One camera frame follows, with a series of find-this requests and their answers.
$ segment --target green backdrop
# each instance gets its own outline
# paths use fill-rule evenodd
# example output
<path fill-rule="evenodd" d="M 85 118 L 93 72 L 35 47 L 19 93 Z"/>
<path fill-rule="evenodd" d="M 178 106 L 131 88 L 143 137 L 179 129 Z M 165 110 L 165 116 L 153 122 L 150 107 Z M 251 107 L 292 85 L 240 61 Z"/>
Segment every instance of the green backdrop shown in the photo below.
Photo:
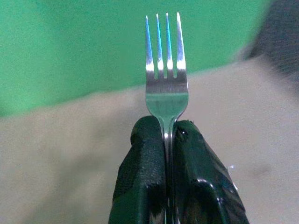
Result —
<path fill-rule="evenodd" d="M 0 115 L 143 84 L 145 15 L 156 46 L 156 13 L 162 37 L 166 12 L 175 37 L 180 12 L 188 72 L 224 65 L 254 37 L 267 3 L 1 0 Z"/>

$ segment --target silver fork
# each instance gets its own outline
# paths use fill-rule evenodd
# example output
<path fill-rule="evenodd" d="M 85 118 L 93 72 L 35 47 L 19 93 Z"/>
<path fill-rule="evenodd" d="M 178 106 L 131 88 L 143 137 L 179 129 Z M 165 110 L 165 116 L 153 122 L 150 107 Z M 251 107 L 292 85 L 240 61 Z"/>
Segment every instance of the silver fork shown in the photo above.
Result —
<path fill-rule="evenodd" d="M 166 174 L 165 218 L 166 223 L 168 224 L 178 223 L 172 161 L 173 125 L 188 105 L 186 62 L 179 13 L 177 13 L 177 30 L 177 75 L 174 76 L 169 21 L 168 14 L 166 14 L 167 77 L 164 77 L 159 18 L 157 14 L 158 77 L 155 79 L 148 17 L 145 17 L 146 105 L 149 112 L 159 120 L 162 136 L 164 139 Z"/>

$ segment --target fork head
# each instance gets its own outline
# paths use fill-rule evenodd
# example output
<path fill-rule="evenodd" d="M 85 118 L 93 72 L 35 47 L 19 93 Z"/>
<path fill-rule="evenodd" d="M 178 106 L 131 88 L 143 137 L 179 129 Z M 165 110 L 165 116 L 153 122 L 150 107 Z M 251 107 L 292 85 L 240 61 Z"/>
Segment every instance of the fork head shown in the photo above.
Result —
<path fill-rule="evenodd" d="M 181 20 L 177 13 L 177 73 L 174 73 L 171 38 L 169 29 L 168 13 L 166 13 L 166 42 L 167 42 L 167 75 L 164 76 L 164 63 L 162 59 L 162 46 L 157 14 L 157 68 L 158 76 L 155 78 L 155 66 L 150 42 L 150 29 L 148 17 L 145 17 L 145 42 L 146 42 L 146 93 L 187 93 L 188 83 L 186 78 L 185 51 L 182 37 Z"/>

